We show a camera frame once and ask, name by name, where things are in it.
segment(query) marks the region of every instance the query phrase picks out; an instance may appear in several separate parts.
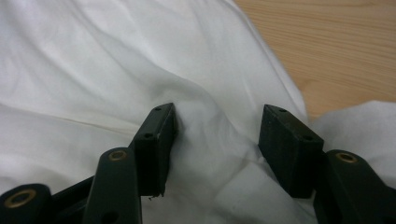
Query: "wooden table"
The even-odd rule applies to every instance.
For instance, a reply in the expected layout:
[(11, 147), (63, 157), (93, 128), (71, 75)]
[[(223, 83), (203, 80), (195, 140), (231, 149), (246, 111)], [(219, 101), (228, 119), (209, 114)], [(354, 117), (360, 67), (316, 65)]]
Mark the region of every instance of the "wooden table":
[(396, 1), (236, 0), (303, 93), (311, 119), (396, 102)]

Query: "wooden surface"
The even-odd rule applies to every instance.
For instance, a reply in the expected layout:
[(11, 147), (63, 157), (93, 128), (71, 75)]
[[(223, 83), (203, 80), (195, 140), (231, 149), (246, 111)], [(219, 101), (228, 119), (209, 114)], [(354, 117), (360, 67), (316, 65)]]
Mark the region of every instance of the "wooden surface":
[(396, 102), (396, 1), (236, 0), (302, 91), (311, 119)]

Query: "white cloth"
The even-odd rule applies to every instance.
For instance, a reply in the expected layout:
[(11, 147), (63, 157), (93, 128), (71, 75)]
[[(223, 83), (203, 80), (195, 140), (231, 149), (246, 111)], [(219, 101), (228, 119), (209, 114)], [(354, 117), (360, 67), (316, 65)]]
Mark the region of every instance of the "white cloth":
[(165, 197), (142, 199), (144, 223), (316, 222), (256, 146), (264, 104), (307, 122), (304, 101), (234, 2), (2, 1), (0, 28), (0, 192), (76, 184), (173, 102)]

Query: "white fabric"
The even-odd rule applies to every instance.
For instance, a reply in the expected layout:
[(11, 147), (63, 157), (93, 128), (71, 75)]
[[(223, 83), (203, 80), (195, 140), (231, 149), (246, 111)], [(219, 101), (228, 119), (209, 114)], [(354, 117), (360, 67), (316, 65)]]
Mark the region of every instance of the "white fabric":
[[(174, 102), (165, 197), (142, 199), (144, 223), (316, 222), (256, 146), (264, 104), (307, 122), (304, 101), (234, 2), (2, 1), (0, 28), (0, 192), (93, 175), (151, 108)], [(335, 119), (313, 127), (327, 140)]]

